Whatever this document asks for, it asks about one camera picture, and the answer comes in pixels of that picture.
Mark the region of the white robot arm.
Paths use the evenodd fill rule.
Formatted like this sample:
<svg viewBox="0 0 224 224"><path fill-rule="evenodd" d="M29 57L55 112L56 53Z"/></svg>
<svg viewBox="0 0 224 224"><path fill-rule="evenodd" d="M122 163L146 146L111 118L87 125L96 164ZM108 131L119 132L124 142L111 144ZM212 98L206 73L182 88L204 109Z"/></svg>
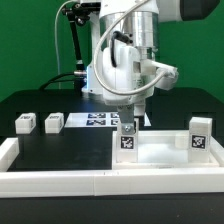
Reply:
<svg viewBox="0 0 224 224"><path fill-rule="evenodd" d="M87 67L87 91L115 106L124 135L138 130L137 117L156 88L170 90L175 67L158 63L158 25L208 17L220 0L71 0L62 7L71 27L90 21L93 57Z"/></svg>

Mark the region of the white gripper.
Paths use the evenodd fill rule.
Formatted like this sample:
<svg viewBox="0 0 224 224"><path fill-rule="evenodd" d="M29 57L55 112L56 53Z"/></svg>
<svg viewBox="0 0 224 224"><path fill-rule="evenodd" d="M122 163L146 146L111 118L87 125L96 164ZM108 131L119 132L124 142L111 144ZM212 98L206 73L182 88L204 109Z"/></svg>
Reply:
<svg viewBox="0 0 224 224"><path fill-rule="evenodd" d="M156 68L149 59L141 60L139 51L134 47L119 47L116 50L116 62L117 66L113 67L110 48L105 48L102 56L102 75L107 85L117 91L128 92L139 89L155 77ZM118 114L123 135L134 133L134 115L140 117L145 114L145 99L152 96L153 93L153 87L136 95L128 96L115 95L103 90L105 104L119 106Z"/></svg>

